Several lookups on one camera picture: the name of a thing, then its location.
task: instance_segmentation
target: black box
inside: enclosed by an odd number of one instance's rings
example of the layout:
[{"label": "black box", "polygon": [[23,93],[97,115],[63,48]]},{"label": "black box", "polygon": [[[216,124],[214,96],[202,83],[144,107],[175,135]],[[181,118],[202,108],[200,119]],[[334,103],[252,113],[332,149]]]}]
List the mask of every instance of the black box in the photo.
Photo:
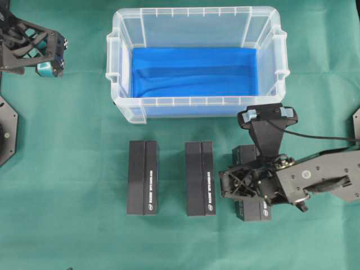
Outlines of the black box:
[{"label": "black box", "polygon": [[235,202],[237,217],[242,221],[270,221],[271,208],[263,198],[246,198]]},{"label": "black box", "polygon": [[188,216],[216,215],[212,142],[186,142]]},{"label": "black box", "polygon": [[127,214],[155,215],[158,209],[158,143],[130,141]]},{"label": "black box", "polygon": [[239,145],[232,150],[232,164],[244,165],[257,159],[259,151],[255,145]]}]

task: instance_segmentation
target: transparent plastic container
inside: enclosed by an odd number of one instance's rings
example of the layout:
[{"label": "transparent plastic container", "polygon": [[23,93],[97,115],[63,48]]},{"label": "transparent plastic container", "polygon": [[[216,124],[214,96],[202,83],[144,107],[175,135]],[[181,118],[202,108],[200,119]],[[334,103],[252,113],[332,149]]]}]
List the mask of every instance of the transparent plastic container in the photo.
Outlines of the transparent plastic container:
[{"label": "transparent plastic container", "polygon": [[[249,105],[281,102],[290,74],[286,37],[272,7],[119,10],[107,36],[111,98],[133,124],[146,124],[147,118],[236,116]],[[132,50],[147,47],[255,48],[258,96],[131,98]]]}]

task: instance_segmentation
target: cable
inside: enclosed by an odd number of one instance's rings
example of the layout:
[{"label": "cable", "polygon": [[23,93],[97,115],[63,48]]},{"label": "cable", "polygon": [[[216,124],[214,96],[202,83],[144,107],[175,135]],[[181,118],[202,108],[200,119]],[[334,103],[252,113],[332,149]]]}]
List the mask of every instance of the cable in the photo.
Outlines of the cable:
[{"label": "cable", "polygon": [[266,120],[270,125],[272,125],[274,128],[276,128],[279,131],[282,131],[284,133],[288,133],[291,135],[296,135],[299,137],[304,137],[304,138],[310,138],[310,139],[318,139],[318,140],[339,140],[339,141],[347,141],[347,142],[360,142],[360,139],[351,139],[351,138],[346,138],[346,137],[322,137],[322,136],[312,136],[312,135],[305,135],[305,134],[301,134],[301,133],[296,133],[296,132],[292,132],[292,131],[288,131],[285,130],[283,128],[278,127],[277,125],[275,125],[273,122],[271,122],[270,120]]}]

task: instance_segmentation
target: hexagonal plate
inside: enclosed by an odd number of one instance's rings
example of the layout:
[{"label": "hexagonal plate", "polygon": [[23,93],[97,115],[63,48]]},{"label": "hexagonal plate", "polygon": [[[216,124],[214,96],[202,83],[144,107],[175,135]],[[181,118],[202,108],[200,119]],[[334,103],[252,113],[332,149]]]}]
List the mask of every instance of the hexagonal plate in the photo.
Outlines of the hexagonal plate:
[{"label": "hexagonal plate", "polygon": [[0,123],[5,136],[4,147],[0,153],[0,166],[15,154],[17,119],[16,111],[0,96]]}]

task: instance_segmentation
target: green table surface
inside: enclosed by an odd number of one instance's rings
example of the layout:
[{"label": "green table surface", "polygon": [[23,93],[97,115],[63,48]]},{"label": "green table surface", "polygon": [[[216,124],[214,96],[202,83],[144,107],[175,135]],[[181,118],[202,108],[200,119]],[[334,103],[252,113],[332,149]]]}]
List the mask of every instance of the green table surface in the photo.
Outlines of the green table surface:
[{"label": "green table surface", "polygon": [[[360,27],[354,0],[12,0],[12,12],[69,40],[62,79],[4,74],[2,95],[19,113],[17,153],[0,168],[0,269],[358,269],[360,202],[312,196],[309,211],[273,208],[244,223],[219,196],[217,215],[185,212],[184,142],[214,142],[215,171],[251,143],[236,118],[150,119],[129,124],[105,78],[106,34],[120,8],[273,6],[288,33],[283,101],[289,130],[353,136],[360,107]],[[128,143],[160,145],[159,213],[126,215]],[[286,134],[281,152],[302,158],[346,146]]]}]

